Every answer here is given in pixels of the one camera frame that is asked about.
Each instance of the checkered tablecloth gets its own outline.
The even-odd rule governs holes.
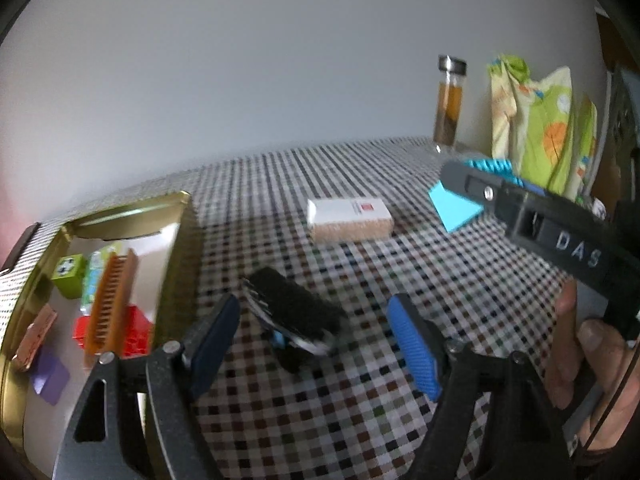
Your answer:
[[[526,352],[546,361],[559,271],[507,242],[488,216],[447,234],[427,196],[446,156],[423,138],[348,142],[237,158],[147,182],[47,222],[37,256],[68,218],[162,192],[186,190],[205,228],[198,310],[226,292],[241,298],[240,327],[210,392],[195,410],[223,475],[231,479],[395,479],[405,472],[434,405],[416,390],[385,317],[407,292],[445,336],[482,353]],[[391,240],[315,246],[308,198],[383,198]],[[351,333],[337,355],[299,375],[281,369],[246,307],[241,278],[272,266],[340,303]],[[0,281],[0,306],[10,306]],[[478,456],[487,397],[476,406],[458,474]]]

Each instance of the green cube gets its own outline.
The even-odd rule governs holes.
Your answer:
[[[65,298],[76,300],[82,296],[82,279],[85,268],[86,260],[82,254],[64,256],[56,264],[51,281]]]

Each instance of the glass bottle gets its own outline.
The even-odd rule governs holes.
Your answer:
[[[439,56],[440,87],[438,108],[433,127],[433,142],[440,152],[443,146],[453,146],[462,104],[462,84],[466,77],[466,61],[451,56]]]

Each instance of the metal bolt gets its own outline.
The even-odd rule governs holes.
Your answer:
[[[175,354],[180,349],[180,342],[178,341],[167,341],[162,345],[162,350],[165,354]]]
[[[511,354],[511,358],[513,359],[513,362],[518,365],[526,364],[529,360],[526,354],[523,354],[522,352],[514,352],[513,354]]]
[[[444,347],[450,354],[459,354],[465,348],[465,343],[460,339],[447,339]]]
[[[101,365],[108,365],[111,361],[113,361],[116,357],[116,354],[114,354],[113,352],[105,352],[104,354],[101,354],[100,357],[98,357],[98,362]]]

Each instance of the purple block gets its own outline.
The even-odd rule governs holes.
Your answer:
[[[62,390],[69,382],[69,370],[54,353],[43,346],[29,370],[31,384],[36,393],[52,406],[60,400]]]

